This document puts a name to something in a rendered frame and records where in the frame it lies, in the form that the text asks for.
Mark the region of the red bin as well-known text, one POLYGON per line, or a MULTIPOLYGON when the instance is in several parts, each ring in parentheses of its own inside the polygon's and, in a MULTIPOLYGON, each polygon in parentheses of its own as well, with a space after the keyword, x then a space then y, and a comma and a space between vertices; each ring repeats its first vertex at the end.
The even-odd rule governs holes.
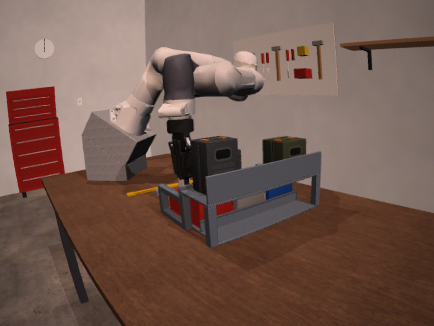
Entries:
MULTIPOLYGON (((170 199, 170 208, 172 211, 181 216, 180 211, 180 203, 176 200, 170 199)), ((191 205, 191 215, 192 215, 192 224, 199 228, 199 221, 204 219, 204 208, 203 205, 193 201, 190 199, 191 205)), ((216 206, 217 215, 233 211, 233 202, 226 203, 223 205, 216 206)))

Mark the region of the blue open bin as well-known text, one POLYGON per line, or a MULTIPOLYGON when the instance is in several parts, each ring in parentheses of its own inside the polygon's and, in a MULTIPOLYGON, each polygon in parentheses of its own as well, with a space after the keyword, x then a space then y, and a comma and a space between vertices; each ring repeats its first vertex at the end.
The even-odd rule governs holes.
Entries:
POLYGON ((289 193, 292 191, 292 189, 293 189, 293 183, 266 191, 266 200, 274 198, 279 195, 289 193))

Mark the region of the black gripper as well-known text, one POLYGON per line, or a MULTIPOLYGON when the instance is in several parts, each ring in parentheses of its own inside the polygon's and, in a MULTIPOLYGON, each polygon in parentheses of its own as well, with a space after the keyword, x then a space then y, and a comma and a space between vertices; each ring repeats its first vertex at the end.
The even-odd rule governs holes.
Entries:
POLYGON ((179 178, 178 186, 190 184, 190 177, 192 177, 190 132, 194 131, 194 122, 192 118, 190 119, 191 120, 167 120, 167 132, 172 134, 172 141, 168 142, 168 145, 171 152, 174 173, 177 174, 179 178))

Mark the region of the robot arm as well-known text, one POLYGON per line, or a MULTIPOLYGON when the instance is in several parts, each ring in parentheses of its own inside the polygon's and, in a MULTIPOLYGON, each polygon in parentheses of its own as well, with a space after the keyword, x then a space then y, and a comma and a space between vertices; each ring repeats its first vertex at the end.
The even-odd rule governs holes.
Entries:
POLYGON ((255 91, 258 93, 263 88, 263 77, 255 71, 258 59, 252 53, 236 53, 231 64, 212 55, 170 48, 161 50, 165 48, 168 47, 155 50, 128 99, 109 111, 110 122, 130 134, 146 134, 150 113, 163 88, 164 100, 158 110, 158 117, 168 117, 169 120, 188 119, 195 115, 195 97, 221 96, 244 101, 248 95, 255 91), (252 90, 247 92, 249 89, 252 90))

